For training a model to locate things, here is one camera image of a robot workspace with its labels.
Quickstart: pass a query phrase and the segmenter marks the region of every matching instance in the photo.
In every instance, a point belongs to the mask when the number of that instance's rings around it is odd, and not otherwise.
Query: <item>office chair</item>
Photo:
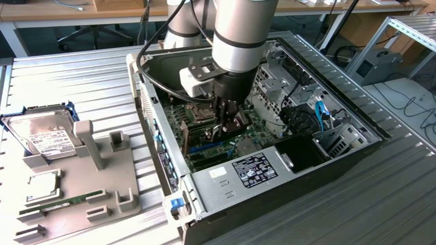
[[[129,43],[129,46],[132,46],[135,44],[135,40],[132,37],[129,37],[128,35],[117,32],[117,31],[104,28],[105,26],[108,26],[108,24],[92,24],[85,28],[81,28],[80,26],[75,26],[76,31],[72,34],[69,34],[67,37],[63,37],[57,40],[57,46],[59,46],[60,50],[69,51],[69,48],[68,48],[68,45],[65,44],[65,42],[89,32],[92,33],[93,39],[95,39],[95,50],[99,49],[99,43],[97,43],[99,32],[104,32],[107,34],[111,34],[116,37],[123,38]],[[115,29],[116,30],[121,29],[119,24],[115,24]]]

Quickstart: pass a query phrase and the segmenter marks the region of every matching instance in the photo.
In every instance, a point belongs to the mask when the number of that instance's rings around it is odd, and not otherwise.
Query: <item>blue latch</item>
[[[184,206],[183,198],[177,198],[171,200],[171,211],[181,208]]]
[[[159,130],[155,131],[153,139],[157,140],[157,136],[160,135]]]
[[[79,115],[77,115],[77,112],[76,112],[76,109],[75,109],[75,104],[71,101],[68,101],[68,103],[65,104],[65,107],[71,111],[71,116],[72,116],[73,120],[80,121]]]

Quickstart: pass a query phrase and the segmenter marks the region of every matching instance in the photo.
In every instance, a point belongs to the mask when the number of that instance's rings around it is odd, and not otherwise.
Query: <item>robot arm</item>
[[[208,21],[204,22],[211,26],[215,12],[201,12],[201,9],[211,9],[209,1],[212,0],[196,0],[193,4],[197,16],[208,16]],[[179,17],[169,24],[165,38],[165,42],[175,39],[179,42],[168,42],[167,47],[200,44],[201,36],[189,9],[192,3],[187,2],[177,13]],[[251,123],[240,113],[240,105],[252,89],[277,0],[215,0],[213,5],[216,20],[212,59],[183,69],[180,81],[191,97],[213,92],[212,107],[221,125],[220,132],[231,137]]]

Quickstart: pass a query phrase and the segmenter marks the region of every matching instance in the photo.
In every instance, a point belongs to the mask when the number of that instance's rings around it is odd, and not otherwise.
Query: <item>black plastic bracket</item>
[[[207,59],[197,63],[191,64],[188,69],[195,79],[200,82],[204,82],[205,80],[209,80],[228,73],[227,70],[220,68],[219,65],[213,63],[212,59]]]

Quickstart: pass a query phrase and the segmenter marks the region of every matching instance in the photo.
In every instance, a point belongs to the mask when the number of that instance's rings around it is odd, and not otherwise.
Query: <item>green circuit board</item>
[[[29,207],[21,211],[19,211],[19,214],[25,214],[25,213],[31,213],[33,211],[37,211],[37,210],[48,210],[48,209],[57,209],[57,208],[63,208],[63,207],[68,207],[71,205],[75,205],[75,204],[80,204],[80,203],[84,203],[87,201],[87,197],[91,197],[93,195],[99,195],[101,194],[101,190],[96,190],[93,192],[89,192],[84,195],[79,195],[76,197],[72,197],[72,198],[68,198],[68,199],[63,199],[60,201],[56,201],[56,202],[52,202],[52,203],[48,203],[48,204],[41,204],[41,205],[37,205],[37,206],[33,206],[33,207]]]
[[[197,108],[199,105],[193,105],[192,103],[181,105],[171,105],[168,103],[163,104],[163,106],[181,152],[183,145],[185,144],[185,137],[181,129],[183,122],[191,126],[209,122],[207,126],[191,131],[189,134],[189,138],[197,139],[189,143],[189,150],[195,148],[199,149],[204,146],[213,146],[195,152],[185,152],[185,162],[193,172],[244,156],[244,152],[239,148],[240,144],[243,144],[241,141],[252,142],[251,149],[253,150],[256,148],[256,150],[260,150],[268,142],[276,139],[276,136],[265,127],[265,121],[253,109],[244,110],[244,113],[252,120],[252,125],[248,126],[245,132],[223,142],[211,143],[204,140],[205,129],[209,129],[213,126],[213,115],[209,114],[209,110],[205,108],[204,111],[207,112],[200,115],[200,109]]]

